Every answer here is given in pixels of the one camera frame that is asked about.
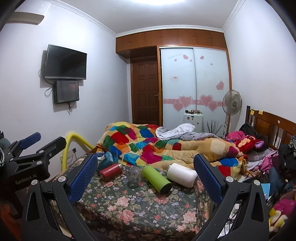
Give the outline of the standing electric fan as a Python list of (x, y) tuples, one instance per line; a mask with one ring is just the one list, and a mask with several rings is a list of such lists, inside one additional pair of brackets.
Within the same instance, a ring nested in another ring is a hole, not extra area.
[(236, 90), (229, 90), (223, 97), (222, 109), (225, 116), (223, 136), (226, 137), (229, 130), (231, 116), (237, 114), (242, 108), (242, 98)]

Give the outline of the white sliding wardrobe doors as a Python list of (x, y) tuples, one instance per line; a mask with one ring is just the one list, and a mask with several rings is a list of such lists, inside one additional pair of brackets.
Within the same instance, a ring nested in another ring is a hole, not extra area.
[[(227, 52), (213, 48), (161, 48), (162, 126), (169, 130), (183, 123), (185, 110), (203, 113), (206, 122), (225, 123), (224, 95), (230, 90)], [(217, 136), (223, 136), (223, 129)]]

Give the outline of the white small cabinet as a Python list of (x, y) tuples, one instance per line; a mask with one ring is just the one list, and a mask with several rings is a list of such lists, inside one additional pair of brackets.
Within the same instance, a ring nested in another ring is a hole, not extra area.
[(200, 110), (185, 110), (183, 123), (190, 123), (195, 126), (194, 131), (203, 132), (203, 113)]

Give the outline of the grey white crumpled cloth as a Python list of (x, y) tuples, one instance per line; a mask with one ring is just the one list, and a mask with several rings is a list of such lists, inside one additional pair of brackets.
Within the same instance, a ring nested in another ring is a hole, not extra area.
[(206, 138), (219, 138), (213, 133), (197, 133), (194, 131), (195, 126), (191, 123), (182, 123), (174, 129), (167, 129), (160, 126), (156, 129), (156, 137), (162, 141), (182, 140), (182, 141), (202, 141)]

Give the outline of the dark teal cup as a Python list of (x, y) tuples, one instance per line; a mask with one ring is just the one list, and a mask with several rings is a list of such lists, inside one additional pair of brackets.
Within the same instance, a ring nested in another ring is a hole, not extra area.
[(104, 160), (102, 160), (102, 161), (98, 164), (98, 166), (97, 166), (97, 172), (99, 173), (99, 172), (102, 171), (103, 169), (105, 169), (105, 168), (107, 168), (107, 167), (109, 167), (109, 166), (111, 166), (111, 165), (113, 165), (113, 164), (114, 164), (114, 161), (111, 161), (111, 160), (105, 158)]

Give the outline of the white air conditioner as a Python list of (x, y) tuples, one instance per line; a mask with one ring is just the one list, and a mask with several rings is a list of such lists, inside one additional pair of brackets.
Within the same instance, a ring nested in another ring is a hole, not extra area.
[(9, 17), (7, 23), (39, 25), (43, 21), (44, 17), (44, 15), (39, 15), (35, 13), (14, 12)]

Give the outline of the red thermos cup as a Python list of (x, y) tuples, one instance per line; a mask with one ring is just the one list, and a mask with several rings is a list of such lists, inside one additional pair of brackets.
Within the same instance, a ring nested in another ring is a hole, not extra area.
[(122, 174), (122, 165), (112, 164), (111, 166), (101, 170), (99, 174), (103, 181), (109, 181)]

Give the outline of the wooden overhead cabinets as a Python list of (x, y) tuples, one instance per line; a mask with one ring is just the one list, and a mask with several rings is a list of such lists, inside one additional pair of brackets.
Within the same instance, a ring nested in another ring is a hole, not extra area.
[(206, 46), (226, 49), (224, 34), (199, 29), (164, 29), (145, 31), (116, 38), (115, 52), (129, 59), (153, 56), (158, 46)]

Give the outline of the small black wall monitor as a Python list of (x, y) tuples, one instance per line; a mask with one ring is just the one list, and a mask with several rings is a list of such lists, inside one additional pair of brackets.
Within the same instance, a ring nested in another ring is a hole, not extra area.
[(58, 80), (53, 87), (54, 104), (79, 101), (78, 81)]

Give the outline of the white bottle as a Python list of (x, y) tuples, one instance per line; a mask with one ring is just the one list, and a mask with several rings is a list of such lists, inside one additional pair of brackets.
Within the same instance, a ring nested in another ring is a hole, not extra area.
[(173, 163), (168, 167), (166, 177), (184, 187), (192, 188), (198, 175), (195, 170)]

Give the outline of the black bag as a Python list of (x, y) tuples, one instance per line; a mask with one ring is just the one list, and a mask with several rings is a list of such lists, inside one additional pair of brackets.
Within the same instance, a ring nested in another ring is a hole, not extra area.
[(244, 123), (240, 127), (239, 130), (242, 131), (245, 134), (245, 136), (256, 136), (257, 135), (254, 127), (250, 123)]

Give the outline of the black wall television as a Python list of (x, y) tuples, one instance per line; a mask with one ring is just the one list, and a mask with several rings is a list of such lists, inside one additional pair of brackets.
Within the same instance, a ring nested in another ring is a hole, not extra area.
[(46, 79), (85, 80), (87, 53), (48, 45), (44, 77)]

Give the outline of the floral bed sheet mattress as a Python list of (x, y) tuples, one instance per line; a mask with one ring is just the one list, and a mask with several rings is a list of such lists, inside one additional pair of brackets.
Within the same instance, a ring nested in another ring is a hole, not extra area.
[(211, 201), (200, 180), (160, 195), (146, 179), (130, 187), (128, 170), (109, 181), (95, 173), (75, 202), (94, 233), (110, 240), (191, 240), (207, 222)]

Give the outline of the colourful patchwork blanket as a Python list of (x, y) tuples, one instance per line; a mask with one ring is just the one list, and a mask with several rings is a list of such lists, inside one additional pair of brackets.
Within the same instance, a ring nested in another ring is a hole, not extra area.
[(236, 179), (245, 171), (245, 156), (231, 142), (220, 138), (160, 140), (156, 137), (156, 129), (156, 125), (150, 124), (111, 123), (97, 146), (110, 151), (115, 160), (122, 159), (138, 166), (149, 164), (159, 171), (166, 171), (173, 163), (192, 169), (197, 154), (203, 154), (224, 176)]

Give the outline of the pink clothes pile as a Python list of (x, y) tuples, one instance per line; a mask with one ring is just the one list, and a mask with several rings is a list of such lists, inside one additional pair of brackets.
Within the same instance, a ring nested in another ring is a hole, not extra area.
[(232, 142), (239, 142), (244, 138), (245, 138), (245, 133), (243, 131), (234, 131), (234, 132), (228, 133), (226, 136), (226, 139)]

